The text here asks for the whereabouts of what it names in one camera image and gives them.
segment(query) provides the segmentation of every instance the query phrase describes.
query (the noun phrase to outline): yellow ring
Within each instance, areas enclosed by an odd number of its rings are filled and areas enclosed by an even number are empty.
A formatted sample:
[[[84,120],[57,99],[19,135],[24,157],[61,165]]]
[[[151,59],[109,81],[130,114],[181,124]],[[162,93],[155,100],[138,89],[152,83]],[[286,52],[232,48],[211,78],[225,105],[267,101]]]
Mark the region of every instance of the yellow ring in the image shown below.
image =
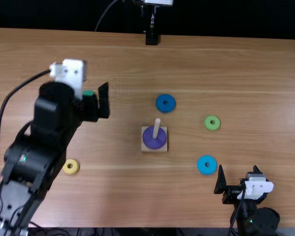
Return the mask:
[[[62,169],[67,175],[74,175],[79,168],[79,163],[76,160],[68,159]]]

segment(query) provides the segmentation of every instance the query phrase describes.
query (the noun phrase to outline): purple ring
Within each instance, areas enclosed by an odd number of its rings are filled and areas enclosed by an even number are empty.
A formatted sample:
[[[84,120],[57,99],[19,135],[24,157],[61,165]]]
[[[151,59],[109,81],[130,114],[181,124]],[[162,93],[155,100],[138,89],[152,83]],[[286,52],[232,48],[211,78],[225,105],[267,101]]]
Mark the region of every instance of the purple ring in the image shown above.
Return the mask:
[[[156,139],[153,138],[154,125],[143,132],[143,143],[150,149],[160,149],[166,144],[167,136],[165,131],[159,127]]]

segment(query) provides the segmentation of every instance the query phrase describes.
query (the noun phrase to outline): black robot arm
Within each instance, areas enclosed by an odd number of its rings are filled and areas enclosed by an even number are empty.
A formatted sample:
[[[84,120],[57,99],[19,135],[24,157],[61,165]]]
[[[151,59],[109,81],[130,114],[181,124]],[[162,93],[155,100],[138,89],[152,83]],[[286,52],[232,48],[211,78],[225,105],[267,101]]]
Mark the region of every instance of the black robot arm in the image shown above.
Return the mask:
[[[270,208],[257,208],[272,189],[273,183],[268,181],[257,166],[247,173],[246,178],[240,179],[239,185],[227,185],[220,165],[214,193],[223,193],[223,204],[234,205],[230,222],[237,221],[239,236],[275,236],[280,215]]]
[[[66,161],[66,148],[77,128],[83,121],[108,118],[108,83],[99,88],[100,101],[93,92],[82,98],[76,92],[63,81],[43,84],[33,121],[7,149],[0,183],[0,236],[27,235],[32,216]],[[30,135],[24,134],[29,127]]]

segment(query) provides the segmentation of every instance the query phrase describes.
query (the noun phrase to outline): white bracket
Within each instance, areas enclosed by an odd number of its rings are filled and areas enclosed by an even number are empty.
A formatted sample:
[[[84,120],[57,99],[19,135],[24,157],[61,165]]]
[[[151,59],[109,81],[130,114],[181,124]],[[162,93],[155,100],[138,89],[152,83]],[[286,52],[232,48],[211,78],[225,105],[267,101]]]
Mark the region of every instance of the white bracket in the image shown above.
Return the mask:
[[[72,87],[74,96],[82,100],[82,86],[86,76],[86,63],[83,60],[65,59],[62,63],[52,63],[49,69],[50,77]]]
[[[264,193],[269,193],[273,190],[273,183],[269,181],[245,181],[246,191],[245,199],[257,200]],[[237,196],[237,199],[241,199],[242,192]]]
[[[143,0],[144,4],[172,6],[174,0]]]

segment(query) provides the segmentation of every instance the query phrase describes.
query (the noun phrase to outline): wood grain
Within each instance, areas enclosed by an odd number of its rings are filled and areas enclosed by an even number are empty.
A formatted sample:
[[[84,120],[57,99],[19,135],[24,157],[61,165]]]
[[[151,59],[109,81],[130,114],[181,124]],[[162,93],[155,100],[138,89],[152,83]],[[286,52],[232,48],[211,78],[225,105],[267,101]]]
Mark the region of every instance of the wood grain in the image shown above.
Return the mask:
[[[275,185],[261,204],[295,227],[295,40],[162,36],[0,29],[0,105],[21,81],[64,58],[88,62],[86,89],[110,83],[111,117],[85,122],[67,158],[74,176],[60,173],[33,221],[54,227],[228,227],[232,206],[214,195],[217,174],[196,163],[210,154],[229,184],[257,165]],[[6,107],[1,159],[33,115],[41,78]],[[156,110],[159,94],[177,107]],[[221,127],[205,130],[216,115]],[[169,151],[141,152],[141,126],[160,117]]]

